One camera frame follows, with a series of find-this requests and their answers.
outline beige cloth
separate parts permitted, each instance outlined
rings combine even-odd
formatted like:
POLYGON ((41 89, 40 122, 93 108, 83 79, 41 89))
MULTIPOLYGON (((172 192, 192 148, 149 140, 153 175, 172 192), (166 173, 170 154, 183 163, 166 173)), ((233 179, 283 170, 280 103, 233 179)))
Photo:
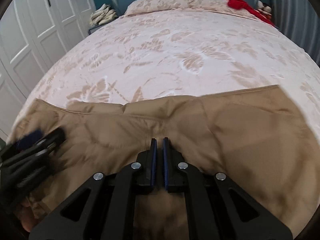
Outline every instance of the beige cloth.
MULTIPOLYGON (((68 110, 36 99, 12 140, 58 126, 67 141, 53 157, 57 173, 33 192, 48 212, 95 172, 118 172, 169 137, 201 171, 223 171, 284 222, 294 236, 317 208, 320 150, 295 104, 278 86, 202 97, 120 104, 75 102, 68 110)), ((138 196, 140 239, 188 239, 182 195, 163 189, 138 196)))

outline red clothing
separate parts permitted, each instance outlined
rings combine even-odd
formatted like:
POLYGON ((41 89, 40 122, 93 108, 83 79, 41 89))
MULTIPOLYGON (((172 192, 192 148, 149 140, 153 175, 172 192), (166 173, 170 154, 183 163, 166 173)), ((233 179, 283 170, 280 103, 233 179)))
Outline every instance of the red clothing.
POLYGON ((275 25, 273 24, 273 22, 271 22, 269 19, 267 19, 266 17, 264 17, 261 13, 259 13, 258 11, 256 11, 255 9, 253 9, 249 4, 247 4, 244 0, 229 0, 228 1, 228 6, 236 9, 236 10, 240 10, 240 9, 246 9, 248 12, 250 12, 251 14, 253 14, 255 17, 259 18, 260 20, 264 21, 265 23, 268 23, 270 25, 272 25, 273 27, 275 27, 275 25))

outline floral bedspread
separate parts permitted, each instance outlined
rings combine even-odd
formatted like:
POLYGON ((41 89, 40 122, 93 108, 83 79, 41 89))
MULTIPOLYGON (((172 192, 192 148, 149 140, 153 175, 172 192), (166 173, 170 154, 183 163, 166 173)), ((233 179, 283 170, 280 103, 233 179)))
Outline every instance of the floral bedspread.
POLYGON ((303 49, 255 19, 169 10, 117 19, 59 60, 28 97, 126 104, 279 84, 320 139, 320 69, 303 49))

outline striped curtain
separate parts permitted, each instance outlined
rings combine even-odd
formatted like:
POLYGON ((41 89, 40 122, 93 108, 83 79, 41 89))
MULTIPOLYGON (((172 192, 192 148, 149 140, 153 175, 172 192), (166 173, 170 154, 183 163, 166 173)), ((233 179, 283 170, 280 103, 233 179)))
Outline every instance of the striped curtain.
POLYGON ((274 22, 320 64, 320 20, 308 0, 272 0, 274 22))

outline floral pillow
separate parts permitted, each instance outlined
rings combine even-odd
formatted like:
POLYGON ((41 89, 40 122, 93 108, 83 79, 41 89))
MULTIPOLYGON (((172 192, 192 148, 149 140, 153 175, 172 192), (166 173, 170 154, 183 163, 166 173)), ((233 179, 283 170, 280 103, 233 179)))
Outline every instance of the floral pillow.
POLYGON ((257 19, 246 9, 236 10, 228 6, 228 0, 190 0, 191 9, 216 11, 220 13, 233 14, 251 19, 257 19))
POLYGON ((189 0, 136 0, 128 6, 124 15, 188 8, 189 0))

